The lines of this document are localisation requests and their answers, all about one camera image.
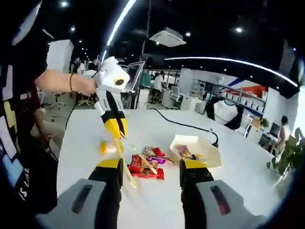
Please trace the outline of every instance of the led light strip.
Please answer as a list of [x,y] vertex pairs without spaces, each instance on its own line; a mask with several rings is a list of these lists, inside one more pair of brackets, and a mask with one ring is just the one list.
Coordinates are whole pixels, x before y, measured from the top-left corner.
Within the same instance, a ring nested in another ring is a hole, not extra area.
[[112,42],[113,40],[113,37],[116,33],[116,31],[118,30],[120,24],[122,23],[123,19],[125,18],[125,16],[127,15],[128,11],[131,9],[131,7],[134,5],[136,0],[129,0],[129,2],[127,3],[127,5],[125,6],[123,12],[121,13],[119,19],[117,20],[114,28],[113,28],[113,31],[108,39],[108,42],[107,42],[107,46],[110,45],[110,43]]
[[287,78],[286,76],[273,71],[269,68],[265,68],[263,66],[260,66],[258,64],[255,63],[250,63],[250,62],[246,62],[246,61],[239,61],[239,60],[233,60],[233,59],[228,59],[228,58],[221,58],[221,57],[207,57],[207,56],[202,56],[202,57],[173,57],[173,58],[166,58],[164,59],[165,61],[171,61],[171,60],[183,60],[183,59],[208,59],[208,60],[219,60],[219,61],[231,61],[231,62],[236,62],[236,63],[242,63],[242,64],[247,64],[256,68],[260,68],[263,69],[267,72],[273,73],[281,78],[283,78],[284,80],[287,80],[289,83],[291,83],[293,86],[297,87],[298,84],[296,84],[295,82],[293,82],[291,79]]

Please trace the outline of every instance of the human hand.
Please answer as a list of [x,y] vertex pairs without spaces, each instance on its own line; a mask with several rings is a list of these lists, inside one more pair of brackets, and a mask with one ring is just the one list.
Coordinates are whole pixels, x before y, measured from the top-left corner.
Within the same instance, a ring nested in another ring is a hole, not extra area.
[[94,79],[84,79],[81,84],[81,93],[90,96],[95,93],[96,83]]

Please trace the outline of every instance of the air conditioner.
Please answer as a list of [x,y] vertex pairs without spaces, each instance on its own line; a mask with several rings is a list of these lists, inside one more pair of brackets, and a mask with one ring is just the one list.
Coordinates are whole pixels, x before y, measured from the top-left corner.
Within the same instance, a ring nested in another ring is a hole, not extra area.
[[167,47],[175,47],[178,45],[186,44],[181,34],[168,27],[166,27],[165,30],[162,30],[161,32],[153,35],[150,40],[163,44]]

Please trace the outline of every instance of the computer monitor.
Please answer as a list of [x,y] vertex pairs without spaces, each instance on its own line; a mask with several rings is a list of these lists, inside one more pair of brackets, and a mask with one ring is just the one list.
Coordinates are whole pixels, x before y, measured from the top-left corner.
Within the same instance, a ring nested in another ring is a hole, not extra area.
[[134,87],[138,81],[143,65],[144,65],[144,61],[131,63],[128,65],[126,72],[129,74],[130,80],[125,86],[126,91],[134,90]]
[[281,127],[275,123],[272,123],[270,134],[276,138],[278,138]]

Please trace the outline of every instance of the wooden stick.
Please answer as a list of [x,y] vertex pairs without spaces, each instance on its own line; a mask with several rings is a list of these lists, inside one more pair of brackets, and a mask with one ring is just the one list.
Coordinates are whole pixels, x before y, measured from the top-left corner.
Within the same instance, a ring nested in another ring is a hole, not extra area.
[[137,184],[136,184],[135,180],[133,179],[133,177],[132,177],[132,175],[131,175],[128,167],[127,167],[126,161],[124,159],[124,155],[123,155],[123,153],[121,151],[121,148],[119,146],[119,142],[118,142],[117,139],[114,139],[114,141],[115,141],[115,144],[116,144],[117,152],[119,153],[120,157],[123,159],[124,172],[126,173],[132,187],[137,187]]
[[144,161],[144,163],[148,166],[148,168],[154,173],[154,174],[158,174],[157,170],[155,170],[154,167],[152,167],[151,164],[149,164],[149,162],[145,159],[145,157],[143,157],[142,154],[138,154],[140,156],[140,158]]

